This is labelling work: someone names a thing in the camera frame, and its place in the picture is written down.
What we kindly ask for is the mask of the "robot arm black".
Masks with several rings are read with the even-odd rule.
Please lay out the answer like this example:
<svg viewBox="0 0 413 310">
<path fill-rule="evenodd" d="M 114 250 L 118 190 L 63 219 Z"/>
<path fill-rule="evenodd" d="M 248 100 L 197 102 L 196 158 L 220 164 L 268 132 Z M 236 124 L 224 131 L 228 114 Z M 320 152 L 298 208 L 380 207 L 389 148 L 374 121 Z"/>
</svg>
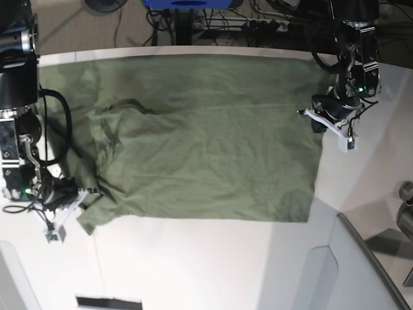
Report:
<svg viewBox="0 0 413 310">
<path fill-rule="evenodd" d="M 70 178 L 56 178 L 48 167 L 67 154 L 72 117 L 66 99 L 39 84 L 37 16 L 30 1 L 1 1 L 1 172 L 5 196 L 13 202 L 34 202 L 48 211 L 70 205 L 78 186 Z M 56 98 L 66 119 L 65 144 L 55 159 L 41 159 L 37 148 L 47 136 L 47 120 L 33 111 L 39 99 Z"/>
<path fill-rule="evenodd" d="M 363 112 L 363 102 L 373 105 L 379 85 L 376 59 L 377 37 L 374 22 L 379 18 L 377 1 L 330 1 L 333 39 L 337 63 L 326 64 L 317 54 L 313 40 L 314 25 L 305 29 L 306 39 L 316 63 L 336 77 L 326 94 L 312 96 L 312 110 L 338 128 L 353 126 Z"/>
</svg>

